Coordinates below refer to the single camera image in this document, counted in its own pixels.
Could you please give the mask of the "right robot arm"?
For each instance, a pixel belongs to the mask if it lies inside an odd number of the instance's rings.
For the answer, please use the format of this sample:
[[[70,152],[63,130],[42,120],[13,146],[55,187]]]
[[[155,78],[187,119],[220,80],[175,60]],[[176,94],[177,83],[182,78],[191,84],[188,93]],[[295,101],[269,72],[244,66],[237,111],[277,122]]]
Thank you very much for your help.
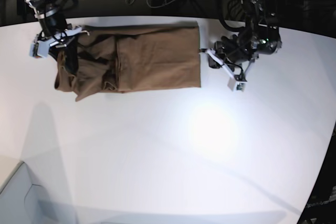
[[[41,32],[34,38],[29,55],[33,58],[53,57],[61,60],[71,74],[78,71],[77,39],[80,33],[87,33],[82,26],[67,23],[64,12],[68,1],[73,7],[78,0],[24,0],[34,11],[34,16],[41,26]]]

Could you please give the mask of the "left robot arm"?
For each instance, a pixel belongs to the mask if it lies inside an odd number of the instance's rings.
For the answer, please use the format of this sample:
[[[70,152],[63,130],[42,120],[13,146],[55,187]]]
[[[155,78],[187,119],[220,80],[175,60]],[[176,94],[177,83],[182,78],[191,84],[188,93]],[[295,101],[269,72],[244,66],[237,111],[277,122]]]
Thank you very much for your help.
[[[277,0],[240,0],[245,24],[230,26],[224,19],[223,0],[216,0],[218,20],[233,33],[221,37],[213,48],[204,49],[208,65],[213,69],[224,69],[233,80],[244,83],[246,76],[259,55],[272,55],[282,46]]]

